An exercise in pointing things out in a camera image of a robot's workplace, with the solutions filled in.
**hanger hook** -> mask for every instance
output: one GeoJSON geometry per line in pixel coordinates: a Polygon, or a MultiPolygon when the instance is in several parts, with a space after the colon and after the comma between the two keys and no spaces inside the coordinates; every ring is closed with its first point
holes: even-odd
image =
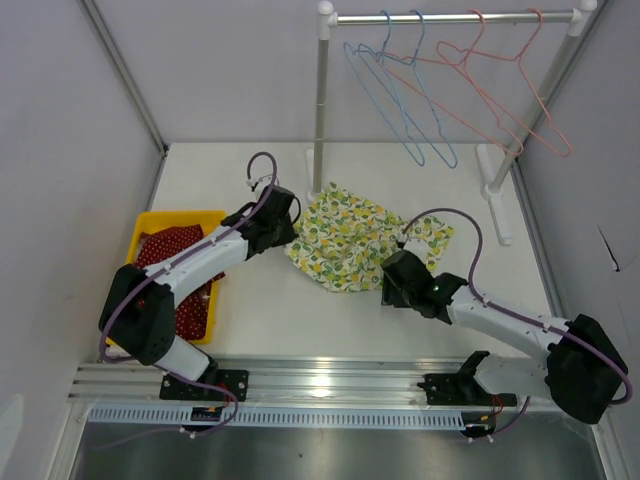
{"type": "Polygon", "coordinates": [[[380,61],[380,65],[384,64],[384,56],[387,51],[387,44],[389,43],[389,39],[391,38],[391,28],[393,27],[391,23],[391,15],[386,10],[381,10],[380,13],[383,13],[387,17],[387,26],[389,27],[387,30],[387,38],[382,42],[382,50],[378,53],[378,61],[380,61]]]}
{"type": "Polygon", "coordinates": [[[411,13],[415,13],[420,17],[420,21],[422,22],[422,33],[420,34],[420,40],[418,40],[418,45],[416,45],[416,51],[413,53],[413,58],[411,59],[411,65],[415,65],[416,59],[418,58],[418,53],[420,52],[420,48],[422,48],[422,41],[424,40],[424,34],[426,32],[426,25],[424,23],[424,17],[418,10],[411,10],[411,13]]]}

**yellow plastic bin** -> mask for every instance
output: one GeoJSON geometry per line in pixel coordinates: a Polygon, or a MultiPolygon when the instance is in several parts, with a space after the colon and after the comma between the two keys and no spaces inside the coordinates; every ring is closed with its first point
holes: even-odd
{"type": "MultiPolygon", "coordinates": [[[[144,212],[138,216],[136,228],[131,238],[127,263],[133,263],[138,241],[142,233],[153,234],[170,227],[189,227],[200,225],[203,233],[209,235],[220,222],[227,216],[221,210],[195,210],[184,212],[144,212]]],[[[216,297],[218,295],[218,282],[211,286],[211,297],[207,308],[207,328],[204,337],[199,340],[190,340],[194,345],[210,343],[213,337],[213,326],[216,323],[216,297]]]]}

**yellow floral fabric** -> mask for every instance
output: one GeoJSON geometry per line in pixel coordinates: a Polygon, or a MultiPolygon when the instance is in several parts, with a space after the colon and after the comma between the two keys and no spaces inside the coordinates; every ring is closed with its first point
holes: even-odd
{"type": "MultiPolygon", "coordinates": [[[[285,247],[296,267],[332,292],[358,292],[382,287],[380,264],[398,250],[407,222],[371,200],[357,197],[335,183],[318,195],[300,217],[299,237],[285,247]]],[[[435,270],[453,228],[425,217],[409,236],[429,245],[427,269],[435,270]]]]}

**metal rod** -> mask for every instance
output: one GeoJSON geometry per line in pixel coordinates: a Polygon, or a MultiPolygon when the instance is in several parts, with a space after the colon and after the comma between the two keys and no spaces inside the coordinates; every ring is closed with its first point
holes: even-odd
{"type": "MultiPolygon", "coordinates": [[[[544,80],[542,81],[542,83],[540,84],[540,87],[538,88],[538,96],[540,97],[540,99],[545,105],[548,101],[549,95],[551,94],[557,82],[559,81],[560,77],[562,76],[562,72],[564,71],[565,64],[567,63],[567,60],[570,58],[571,53],[573,51],[573,46],[578,41],[578,38],[579,37],[574,37],[570,35],[566,35],[564,37],[564,40],[560,45],[558,52],[556,53],[556,55],[553,58],[553,61],[551,62],[551,66],[547,70],[547,74],[545,75],[544,80]]],[[[529,105],[527,113],[524,116],[523,123],[525,125],[533,126],[538,120],[538,118],[540,117],[540,114],[542,113],[542,111],[543,111],[542,106],[540,105],[538,100],[534,98],[531,101],[531,104],[529,105]]],[[[524,142],[528,136],[529,136],[529,130],[526,128],[520,129],[520,131],[516,134],[516,137],[518,138],[520,143],[524,142]]],[[[515,162],[516,154],[520,150],[520,143],[514,141],[509,146],[509,153],[505,155],[504,160],[502,160],[502,164],[498,169],[498,173],[496,173],[495,178],[489,185],[490,191],[498,192],[500,190],[500,187],[502,186],[502,182],[504,182],[504,179],[507,177],[507,175],[511,171],[511,167],[515,162]]]]}
{"type": "Polygon", "coordinates": [[[318,40],[318,78],[316,89],[316,135],[313,140],[312,192],[322,189],[322,155],[324,150],[324,113],[327,99],[327,67],[329,64],[329,40],[318,40]]]}
{"type": "MultiPolygon", "coordinates": [[[[540,20],[534,12],[514,13],[485,13],[482,15],[486,23],[538,23],[540,20]]],[[[550,10],[542,12],[544,23],[571,23],[575,12],[569,10],[550,10]]],[[[424,22],[428,24],[460,24],[480,23],[480,17],[475,13],[453,13],[423,15],[424,22]]],[[[389,19],[386,15],[338,15],[337,26],[343,25],[387,25],[389,19]]],[[[391,23],[394,25],[420,24],[422,20],[415,14],[391,15],[391,23]]]]}
{"type": "Polygon", "coordinates": [[[124,87],[133,108],[136,110],[140,120],[146,127],[146,130],[151,137],[151,141],[155,144],[158,151],[164,155],[166,145],[162,140],[160,130],[149,111],[149,107],[147,107],[144,98],[140,94],[140,90],[138,89],[131,72],[129,72],[129,68],[125,63],[124,58],[113,39],[113,35],[109,31],[109,28],[98,9],[98,6],[94,0],[77,0],[77,2],[89,23],[89,26],[95,33],[98,42],[102,46],[102,50],[104,51],[107,60],[113,67],[116,77],[124,87]]]}

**red polka dot cloth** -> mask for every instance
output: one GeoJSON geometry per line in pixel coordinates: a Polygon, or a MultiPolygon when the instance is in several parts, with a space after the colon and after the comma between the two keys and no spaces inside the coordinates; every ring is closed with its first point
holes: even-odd
{"type": "MultiPolygon", "coordinates": [[[[190,227],[170,227],[152,235],[142,234],[144,242],[134,265],[145,268],[154,263],[173,257],[182,250],[202,240],[204,233],[200,225],[190,227]]],[[[207,330],[207,310],[211,284],[222,278],[218,275],[200,289],[185,298],[176,308],[176,333],[185,340],[199,340],[207,330]]]]}

